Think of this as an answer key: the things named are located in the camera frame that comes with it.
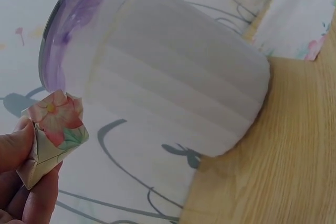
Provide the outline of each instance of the hand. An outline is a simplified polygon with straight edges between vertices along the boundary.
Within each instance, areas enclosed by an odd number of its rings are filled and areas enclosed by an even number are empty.
[[[30,191],[15,169],[28,157],[34,127],[22,117],[10,135],[0,135],[0,223],[48,224],[58,195],[59,164]]]

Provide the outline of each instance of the floral paper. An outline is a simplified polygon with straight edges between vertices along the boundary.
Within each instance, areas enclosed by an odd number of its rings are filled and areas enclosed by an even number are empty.
[[[35,139],[29,159],[17,169],[28,189],[88,138],[81,99],[58,90],[22,112],[31,118]]]
[[[272,0],[253,44],[268,56],[315,60],[330,29],[335,0]]]

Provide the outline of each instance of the white paper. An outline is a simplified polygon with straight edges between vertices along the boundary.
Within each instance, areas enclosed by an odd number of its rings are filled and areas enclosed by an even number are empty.
[[[272,0],[253,38],[268,56],[315,60],[328,34],[335,0]]]

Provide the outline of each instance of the pink flower print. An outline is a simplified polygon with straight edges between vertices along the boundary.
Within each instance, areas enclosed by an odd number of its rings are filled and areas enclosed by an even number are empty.
[[[25,41],[23,40],[23,28],[22,28],[22,27],[18,27],[18,28],[15,30],[15,34],[20,35],[20,37],[21,37],[21,41],[22,41],[22,46],[24,46],[24,45],[25,45]]]
[[[45,132],[53,145],[58,147],[65,141],[65,127],[76,129],[83,125],[78,117],[80,106],[77,106],[77,111],[75,111],[77,102],[58,90],[31,106],[28,113],[37,126]]]
[[[326,36],[324,35],[318,41],[313,40],[313,41],[309,42],[309,44],[308,44],[309,52],[304,57],[305,60],[315,60],[315,58],[316,58],[317,54],[320,52],[320,50],[322,48],[322,45],[323,45],[325,40],[326,40]]]

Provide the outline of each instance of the fingernail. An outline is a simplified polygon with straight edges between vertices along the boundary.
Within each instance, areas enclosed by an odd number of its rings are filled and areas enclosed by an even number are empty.
[[[13,132],[21,131],[23,130],[29,123],[29,118],[26,116],[22,116],[19,121],[17,122]]]

